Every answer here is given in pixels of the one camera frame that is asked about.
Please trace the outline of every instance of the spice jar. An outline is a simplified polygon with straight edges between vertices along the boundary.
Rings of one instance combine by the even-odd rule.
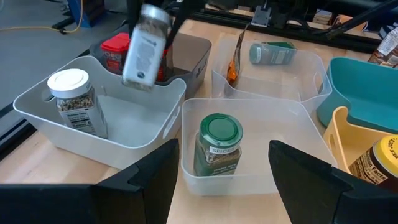
[[[376,142],[348,169],[359,179],[398,192],[398,135]]]
[[[120,33],[101,44],[108,71],[118,75],[122,74],[129,44],[130,37],[128,33]]]
[[[254,65],[287,65],[295,52],[291,42],[254,43],[249,50],[249,59]]]
[[[398,27],[385,36],[368,62],[394,68],[398,65]]]
[[[239,146],[242,137],[243,128],[232,116],[215,113],[203,119],[195,140],[195,174],[234,174],[242,154]]]
[[[54,73],[47,85],[57,99],[58,111],[70,128],[108,138],[107,124],[87,72],[67,69]]]
[[[167,12],[150,4],[141,7],[124,65],[123,85],[151,91],[159,72],[169,28],[170,16]]]

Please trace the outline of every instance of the floor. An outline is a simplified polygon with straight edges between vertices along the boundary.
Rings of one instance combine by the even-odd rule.
[[[106,9],[126,12],[125,0],[105,0],[105,5]],[[66,19],[61,12],[62,6],[46,0],[4,0],[0,29],[51,26]],[[108,13],[93,28],[81,28],[67,35],[46,29],[0,31],[0,110],[85,51],[93,42],[115,30],[125,18],[124,15]],[[76,24],[72,24],[67,30],[75,27]],[[0,135],[19,118],[17,113],[11,113],[0,119]]]

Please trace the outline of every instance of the white spice jar lid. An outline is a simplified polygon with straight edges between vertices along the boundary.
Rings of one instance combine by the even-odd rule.
[[[54,73],[47,80],[47,85],[53,96],[63,99],[81,96],[91,88],[88,73],[76,68]]]
[[[143,4],[141,7],[141,15],[160,20],[166,24],[170,24],[170,15],[163,9],[151,4]]]

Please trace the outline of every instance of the teal bin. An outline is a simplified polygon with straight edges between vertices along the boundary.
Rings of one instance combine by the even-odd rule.
[[[332,93],[317,109],[323,125],[345,106],[349,123],[398,133],[398,70],[340,57],[331,60],[328,76]]]

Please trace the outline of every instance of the red lid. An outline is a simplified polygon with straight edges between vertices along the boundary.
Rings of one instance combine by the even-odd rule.
[[[105,51],[121,53],[129,49],[130,36],[128,33],[120,33],[101,44]]]

